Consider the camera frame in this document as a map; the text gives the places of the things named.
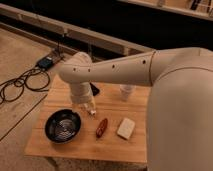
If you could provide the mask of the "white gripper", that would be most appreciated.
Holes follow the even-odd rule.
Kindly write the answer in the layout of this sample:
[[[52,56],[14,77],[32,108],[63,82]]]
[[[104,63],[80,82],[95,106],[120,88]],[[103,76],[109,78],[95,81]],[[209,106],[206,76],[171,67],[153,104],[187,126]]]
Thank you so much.
[[[72,101],[72,108],[74,110],[77,110],[79,107],[84,107],[88,114],[90,116],[95,116],[96,115],[96,105],[95,105],[95,100],[94,96],[91,93],[87,93],[84,95],[72,95],[71,96],[71,101]]]

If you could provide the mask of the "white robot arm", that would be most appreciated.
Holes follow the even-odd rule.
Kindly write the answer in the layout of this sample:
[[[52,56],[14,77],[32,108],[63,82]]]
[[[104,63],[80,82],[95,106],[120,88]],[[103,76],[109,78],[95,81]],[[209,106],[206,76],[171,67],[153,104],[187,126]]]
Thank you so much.
[[[91,82],[149,86],[148,171],[213,171],[213,51],[155,50],[96,63],[78,52],[59,76],[74,103],[91,99]]]

